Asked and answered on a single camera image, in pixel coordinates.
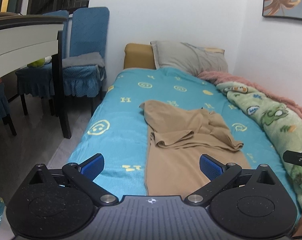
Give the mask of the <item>tan t-shirt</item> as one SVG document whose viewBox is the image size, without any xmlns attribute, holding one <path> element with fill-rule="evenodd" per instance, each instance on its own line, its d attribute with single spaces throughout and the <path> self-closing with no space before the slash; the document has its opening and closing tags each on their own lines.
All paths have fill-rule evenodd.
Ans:
<svg viewBox="0 0 302 240">
<path fill-rule="evenodd" d="M 206 109 L 184 110 L 164 102 L 140 104 L 148 125 L 145 185 L 150 196 L 185 198 L 209 183 L 200 170 L 200 157 L 208 154 L 223 164 L 250 168 L 223 118 Z"/>
</svg>

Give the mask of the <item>far blue covered chair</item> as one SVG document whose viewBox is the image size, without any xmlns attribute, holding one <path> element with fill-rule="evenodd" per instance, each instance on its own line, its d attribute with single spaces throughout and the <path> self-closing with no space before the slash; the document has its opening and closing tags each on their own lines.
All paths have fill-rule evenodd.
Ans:
<svg viewBox="0 0 302 240">
<path fill-rule="evenodd" d="M 47 99 L 50 115 L 56 115 L 54 107 L 54 88 L 52 80 L 52 61 L 41 68 L 24 67 L 15 72 L 17 77 L 17 91 L 20 95 L 22 110 L 28 116 L 25 95 Z"/>
</svg>

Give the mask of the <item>grey pillow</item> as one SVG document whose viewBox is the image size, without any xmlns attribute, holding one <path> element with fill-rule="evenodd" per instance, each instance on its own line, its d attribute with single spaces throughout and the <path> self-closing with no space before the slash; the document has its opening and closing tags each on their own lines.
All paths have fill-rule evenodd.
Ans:
<svg viewBox="0 0 302 240">
<path fill-rule="evenodd" d="M 157 69 L 171 67 L 192 76 L 204 71 L 228 72 L 223 49 L 176 41 L 152 41 L 151 46 Z"/>
</svg>

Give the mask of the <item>green plush toy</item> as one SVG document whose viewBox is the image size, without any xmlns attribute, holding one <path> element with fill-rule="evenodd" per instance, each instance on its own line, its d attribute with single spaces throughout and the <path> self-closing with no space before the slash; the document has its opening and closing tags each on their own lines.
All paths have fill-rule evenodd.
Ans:
<svg viewBox="0 0 302 240">
<path fill-rule="evenodd" d="M 45 58 L 39 59 L 37 61 L 31 62 L 27 65 L 29 68 L 41 68 L 46 64 L 49 64 L 52 60 L 52 56 L 47 56 Z"/>
</svg>

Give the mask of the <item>pink fluffy blanket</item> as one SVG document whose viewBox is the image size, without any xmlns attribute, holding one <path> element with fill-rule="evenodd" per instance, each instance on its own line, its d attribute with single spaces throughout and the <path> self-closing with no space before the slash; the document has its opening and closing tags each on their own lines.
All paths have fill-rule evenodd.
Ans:
<svg viewBox="0 0 302 240">
<path fill-rule="evenodd" d="M 286 104 L 289 109 L 294 111 L 301 119 L 302 119 L 302 107 L 299 106 L 297 103 L 295 103 L 293 100 L 286 98 L 284 96 L 278 96 L 271 91 L 267 90 L 266 88 L 260 86 L 257 83 L 251 82 L 244 77 L 241 76 L 235 76 L 232 74 L 229 74 L 227 72 L 219 72 L 219 71 L 203 71 L 198 76 L 199 79 L 209 81 L 210 83 L 213 83 L 214 85 L 218 85 L 220 83 L 224 82 L 238 82 L 242 83 L 244 85 L 250 86 L 258 90 L 259 92 L 264 93 L 268 98 L 272 99 L 273 101 L 277 101 L 279 103 Z"/>
</svg>

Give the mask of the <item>green cartoon fleece blanket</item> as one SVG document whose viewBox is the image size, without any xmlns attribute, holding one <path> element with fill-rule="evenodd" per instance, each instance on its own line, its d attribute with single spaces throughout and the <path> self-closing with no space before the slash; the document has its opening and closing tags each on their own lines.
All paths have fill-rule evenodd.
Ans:
<svg viewBox="0 0 302 240">
<path fill-rule="evenodd" d="M 250 153 L 251 162 L 266 162 L 286 187 L 298 213 L 302 213 L 302 167 L 284 161 L 285 151 L 302 152 L 302 118 L 288 103 L 272 100 L 265 92 L 239 82 L 217 85 L 230 103 L 256 122 L 265 133 L 259 150 Z"/>
</svg>

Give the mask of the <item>white black desk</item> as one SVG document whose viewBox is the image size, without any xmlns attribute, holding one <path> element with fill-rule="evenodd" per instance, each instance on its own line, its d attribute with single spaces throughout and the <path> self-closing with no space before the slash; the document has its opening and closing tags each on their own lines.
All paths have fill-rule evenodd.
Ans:
<svg viewBox="0 0 302 240">
<path fill-rule="evenodd" d="M 64 138 L 71 129 L 64 106 L 62 31 L 66 18 L 0 12 L 0 79 L 38 59 L 52 56 L 54 103 Z"/>
</svg>

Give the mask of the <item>blue covered chair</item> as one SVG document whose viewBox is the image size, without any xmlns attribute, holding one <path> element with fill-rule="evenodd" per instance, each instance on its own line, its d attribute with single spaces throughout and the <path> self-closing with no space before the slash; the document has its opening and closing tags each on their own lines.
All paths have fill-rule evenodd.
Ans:
<svg viewBox="0 0 302 240">
<path fill-rule="evenodd" d="M 15 72 L 17 77 L 17 91 L 20 95 L 22 110 L 28 116 L 25 95 L 47 99 L 50 115 L 56 115 L 54 107 L 54 88 L 52 80 L 52 61 L 41 68 L 24 67 Z"/>
<path fill-rule="evenodd" d="M 89 98 L 91 113 L 106 78 L 109 16 L 106 7 L 77 9 L 72 15 L 69 56 L 63 59 L 65 95 Z"/>
</svg>

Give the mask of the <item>teal patterned bed sheet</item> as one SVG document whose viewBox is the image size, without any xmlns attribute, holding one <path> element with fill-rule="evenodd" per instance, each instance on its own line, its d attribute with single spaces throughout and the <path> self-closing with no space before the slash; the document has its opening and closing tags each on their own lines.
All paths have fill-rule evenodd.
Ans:
<svg viewBox="0 0 302 240">
<path fill-rule="evenodd" d="M 261 148 L 259 139 L 265 133 L 255 121 L 230 103 L 217 85 L 170 67 L 127 69 L 109 88 L 69 158 L 73 163 L 81 163 L 96 153 L 102 154 L 104 169 L 94 182 L 118 198 L 149 196 L 145 185 L 148 125 L 140 108 L 140 104 L 148 100 L 184 110 L 206 109 L 218 113 L 233 138 L 243 142 L 241 151 L 250 168 L 267 164 L 251 162 L 249 156 Z"/>
</svg>

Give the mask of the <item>near blue covered chair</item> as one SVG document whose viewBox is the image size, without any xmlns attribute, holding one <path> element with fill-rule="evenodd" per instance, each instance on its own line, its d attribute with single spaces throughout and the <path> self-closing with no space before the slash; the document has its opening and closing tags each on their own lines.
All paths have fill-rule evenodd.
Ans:
<svg viewBox="0 0 302 240">
<path fill-rule="evenodd" d="M 89 98 L 91 113 L 106 78 L 109 16 L 106 7 L 77 9 L 72 15 L 69 56 L 63 59 L 65 95 Z"/>
</svg>

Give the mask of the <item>mustard yellow headboard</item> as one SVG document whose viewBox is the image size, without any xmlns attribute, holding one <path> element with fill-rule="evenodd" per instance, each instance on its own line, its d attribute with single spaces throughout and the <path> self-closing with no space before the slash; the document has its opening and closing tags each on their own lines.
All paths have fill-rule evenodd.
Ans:
<svg viewBox="0 0 302 240">
<path fill-rule="evenodd" d="M 128 43 L 124 49 L 124 52 L 125 57 L 123 69 L 156 69 L 151 45 Z"/>
</svg>

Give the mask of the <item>grey folded cloth on chair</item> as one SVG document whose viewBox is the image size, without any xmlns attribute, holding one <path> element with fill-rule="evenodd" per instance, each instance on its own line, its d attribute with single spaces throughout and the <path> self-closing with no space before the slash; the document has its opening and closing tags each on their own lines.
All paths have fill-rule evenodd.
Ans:
<svg viewBox="0 0 302 240">
<path fill-rule="evenodd" d="M 100 66 L 104 67 L 104 59 L 99 52 L 82 54 L 62 59 L 62 67 Z"/>
</svg>

